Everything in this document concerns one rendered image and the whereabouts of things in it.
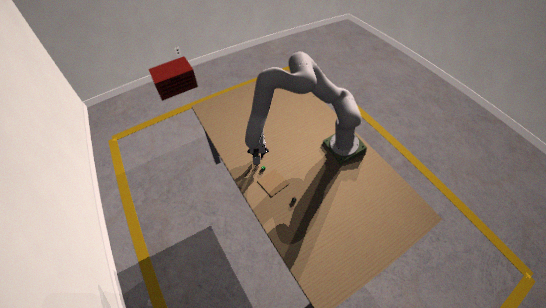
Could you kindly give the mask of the brown flat mat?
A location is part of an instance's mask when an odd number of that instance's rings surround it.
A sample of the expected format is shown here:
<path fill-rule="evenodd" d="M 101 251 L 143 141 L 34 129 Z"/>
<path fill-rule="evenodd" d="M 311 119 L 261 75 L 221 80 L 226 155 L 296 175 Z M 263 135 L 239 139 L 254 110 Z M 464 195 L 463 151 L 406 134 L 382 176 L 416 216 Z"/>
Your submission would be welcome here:
<path fill-rule="evenodd" d="M 276 170 L 272 170 L 258 180 L 259 184 L 269 193 L 270 196 L 275 195 L 288 185 L 284 177 Z"/>

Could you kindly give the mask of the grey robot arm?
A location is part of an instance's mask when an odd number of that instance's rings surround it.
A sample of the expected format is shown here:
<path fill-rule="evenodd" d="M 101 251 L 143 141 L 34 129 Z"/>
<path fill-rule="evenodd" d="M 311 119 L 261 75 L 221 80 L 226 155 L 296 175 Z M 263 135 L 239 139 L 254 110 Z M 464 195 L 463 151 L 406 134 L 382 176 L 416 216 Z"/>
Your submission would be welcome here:
<path fill-rule="evenodd" d="M 334 135 L 330 141 L 331 149 L 341 156 L 354 154 L 358 150 L 359 140 L 355 128 L 350 128 L 360 125 L 361 115 L 352 94 L 330 82 L 316 63 L 303 52 L 296 52 L 290 57 L 289 69 L 291 73 L 272 67 L 258 75 L 245 136 L 247 147 L 253 149 L 263 143 L 264 125 L 274 90 L 280 88 L 297 94 L 312 92 L 323 102 L 331 103 L 338 117 L 335 122 L 336 141 Z M 339 99 L 335 101 L 337 97 Z M 337 126 L 339 121 L 340 126 Z"/>

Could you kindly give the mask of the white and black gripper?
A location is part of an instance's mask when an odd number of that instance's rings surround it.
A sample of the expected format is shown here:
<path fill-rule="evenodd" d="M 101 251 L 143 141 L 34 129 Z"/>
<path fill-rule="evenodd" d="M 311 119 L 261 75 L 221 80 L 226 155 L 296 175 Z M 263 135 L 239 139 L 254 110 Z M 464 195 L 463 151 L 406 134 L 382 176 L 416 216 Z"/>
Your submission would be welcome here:
<path fill-rule="evenodd" d="M 264 148 L 265 147 L 265 148 Z M 264 149 L 265 150 L 264 150 Z M 268 153 L 269 150 L 266 148 L 266 142 L 265 142 L 265 139 L 263 141 L 263 143 L 261 145 L 258 145 L 256 148 L 249 148 L 249 150 L 247 151 L 247 153 L 250 153 L 254 156 L 254 149 L 259 149 L 259 154 L 261 153 L 261 158 L 263 158 L 264 154 Z"/>

